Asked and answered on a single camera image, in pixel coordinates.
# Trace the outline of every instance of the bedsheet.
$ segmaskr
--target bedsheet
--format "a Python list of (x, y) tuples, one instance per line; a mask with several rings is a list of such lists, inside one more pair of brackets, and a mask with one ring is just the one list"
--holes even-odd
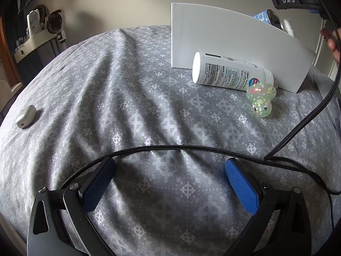
[[(278, 89), (271, 115), (259, 118), (245, 92), (197, 85), (191, 70), (171, 68), (170, 36), (170, 26), (94, 36), (57, 56), (19, 95), (0, 127), (0, 212), (23, 239), (39, 186), (57, 189), (91, 160), (141, 145), (205, 145), (262, 159), (332, 84), (312, 66), (297, 94)], [(29, 104), (37, 107), (35, 122), (19, 129), (15, 118)], [(338, 111), (333, 99), (278, 153), (336, 190)], [(227, 182), (226, 159), (196, 151), (116, 158), (117, 173), (89, 217), (117, 255), (222, 255), (251, 217)], [(317, 251), (331, 233), (322, 189), (301, 173), (243, 165), (274, 188), (302, 189)], [(335, 223), (340, 201), (333, 197)], [(273, 225), (274, 218), (265, 235)]]

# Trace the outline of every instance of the human hand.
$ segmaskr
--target human hand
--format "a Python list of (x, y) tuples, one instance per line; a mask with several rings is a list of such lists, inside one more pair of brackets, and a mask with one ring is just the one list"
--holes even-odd
[[(341, 38), (341, 28), (338, 29), (338, 34), (339, 34), (339, 36)], [(340, 64), (340, 52), (336, 49), (336, 47), (337, 47), (336, 43), (330, 38), (330, 34), (326, 30), (322, 29), (321, 30), (321, 35), (323, 37), (327, 38), (328, 47), (330, 48), (330, 50), (333, 51), (333, 58), (336, 61), (338, 67), (339, 67), (339, 64)], [(337, 39), (335, 31), (333, 31), (333, 36)]]

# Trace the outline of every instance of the white chair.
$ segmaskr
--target white chair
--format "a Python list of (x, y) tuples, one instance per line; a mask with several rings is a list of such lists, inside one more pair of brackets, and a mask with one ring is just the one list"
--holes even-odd
[(7, 81), (0, 81), (0, 111), (3, 110), (22, 86), (23, 83), (17, 83), (10, 87)]

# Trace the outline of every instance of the transparent green toy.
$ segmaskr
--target transparent green toy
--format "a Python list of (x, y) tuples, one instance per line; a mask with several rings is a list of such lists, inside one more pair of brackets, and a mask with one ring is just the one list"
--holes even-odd
[(246, 98), (252, 102), (252, 108), (259, 117), (271, 113), (271, 100), (276, 96), (276, 89), (269, 83), (255, 83), (246, 90)]

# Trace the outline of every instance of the metal screw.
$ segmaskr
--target metal screw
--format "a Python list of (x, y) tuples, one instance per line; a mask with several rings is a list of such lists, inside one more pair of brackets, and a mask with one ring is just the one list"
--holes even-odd
[(268, 183), (263, 184), (263, 189), (269, 189), (269, 188), (270, 188), (270, 184)]
[(295, 193), (301, 193), (301, 189), (299, 187), (294, 187), (294, 192)]
[(45, 192), (46, 191), (46, 186), (42, 186), (42, 187), (40, 187), (39, 189), (38, 189), (38, 192), (39, 193), (43, 193), (43, 192)]
[(70, 184), (70, 189), (77, 189), (78, 188), (78, 183), (72, 183)]

